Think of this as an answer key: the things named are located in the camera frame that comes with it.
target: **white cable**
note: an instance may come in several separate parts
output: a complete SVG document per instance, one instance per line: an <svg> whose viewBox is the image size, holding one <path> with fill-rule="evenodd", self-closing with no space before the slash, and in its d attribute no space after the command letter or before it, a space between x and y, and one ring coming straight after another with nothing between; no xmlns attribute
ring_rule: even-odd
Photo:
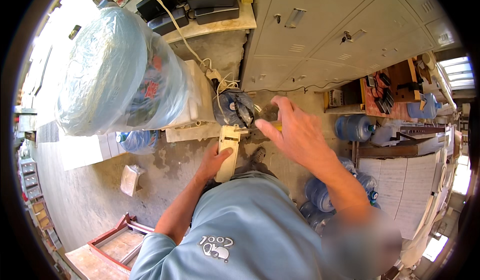
<svg viewBox="0 0 480 280"><path fill-rule="evenodd" d="M166 13L168 13L168 15L170 16L170 19L172 19L172 22L173 22L173 25L175 25L175 27L177 28L178 30L178 33L180 34L181 38L183 39L183 42L185 43L185 46L187 46L187 49L193 54L195 55L195 57L197 58L198 61L200 61L200 63L204 66L204 67L207 67L207 65L205 64L205 62L200 59L200 57L198 56L197 53L195 53L195 51L190 47L190 45L187 43L187 40L185 39L185 37L183 36L182 32L180 31L180 27L179 25L177 24L177 21L175 20L175 18L173 17L172 13L170 12L170 10L168 10L165 5L163 4L162 0L157 0L160 5L163 7L163 9L166 10Z"/></svg>
<svg viewBox="0 0 480 280"><path fill-rule="evenodd" d="M230 75L233 75L233 74L230 72L225 77L222 78L222 81L220 81L220 83L216 87L216 96L213 97L213 99L216 98L216 101L218 103L218 107L220 109L220 112L223 115L223 120L225 121L225 123L227 125L230 125L230 124L229 124L229 121L227 120L227 117L225 116L225 113L223 112L222 106L220 106L220 94L222 92L228 90L228 89L237 89L239 87L238 83L240 82L240 80L225 80ZM229 84L226 85L225 89L223 89L222 91L219 92L220 85L223 83L223 81L229 82Z"/></svg>
<svg viewBox="0 0 480 280"><path fill-rule="evenodd" d="M210 58L205 58L205 59L203 60L203 62L205 63L206 60L209 60L209 61L210 61L210 65L209 65L209 66L210 66L210 71L211 71L211 70L212 70L212 60L211 60Z"/></svg>

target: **screwdriver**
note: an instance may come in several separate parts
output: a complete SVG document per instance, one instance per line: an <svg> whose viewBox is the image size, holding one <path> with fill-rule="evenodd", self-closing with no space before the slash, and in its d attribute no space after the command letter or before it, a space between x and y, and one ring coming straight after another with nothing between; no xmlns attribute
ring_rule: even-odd
<svg viewBox="0 0 480 280"><path fill-rule="evenodd" d="M273 125L273 127L275 127L276 130L282 132L282 121L269 121L270 124ZM255 130L255 129L258 129L258 128L242 128L242 129L236 129L236 130L233 130L234 132L240 132L240 131L250 131L250 130Z"/></svg>

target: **yellow screwdriver handle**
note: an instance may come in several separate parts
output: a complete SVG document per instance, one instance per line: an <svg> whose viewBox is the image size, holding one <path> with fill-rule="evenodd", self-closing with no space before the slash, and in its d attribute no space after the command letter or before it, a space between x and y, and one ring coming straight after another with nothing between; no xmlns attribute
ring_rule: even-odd
<svg viewBox="0 0 480 280"><path fill-rule="evenodd" d="M272 124L276 130L282 132L282 121L271 121L270 124Z"/></svg>

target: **shelf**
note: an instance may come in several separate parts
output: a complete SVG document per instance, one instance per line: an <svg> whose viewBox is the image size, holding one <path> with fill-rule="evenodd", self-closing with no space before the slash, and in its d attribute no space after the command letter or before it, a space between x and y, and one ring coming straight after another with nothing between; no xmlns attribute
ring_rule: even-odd
<svg viewBox="0 0 480 280"><path fill-rule="evenodd" d="M238 18L227 19L224 21L213 22L203 25L198 25L197 21L190 20L190 23L188 25L180 28L183 36L188 39L191 37L215 32L257 28L252 4L238 2L238 5L240 7L240 15ZM182 37L180 36L178 30L167 33L162 37L167 43L174 43L182 40Z"/></svg>

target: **bottle cap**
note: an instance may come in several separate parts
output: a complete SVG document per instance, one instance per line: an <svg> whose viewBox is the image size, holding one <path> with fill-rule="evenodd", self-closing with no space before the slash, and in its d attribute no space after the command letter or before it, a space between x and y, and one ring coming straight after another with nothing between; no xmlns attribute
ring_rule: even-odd
<svg viewBox="0 0 480 280"><path fill-rule="evenodd" d="M125 134L125 133L117 133L116 139L117 139L117 143L121 143L121 142L127 140L127 134Z"/></svg>

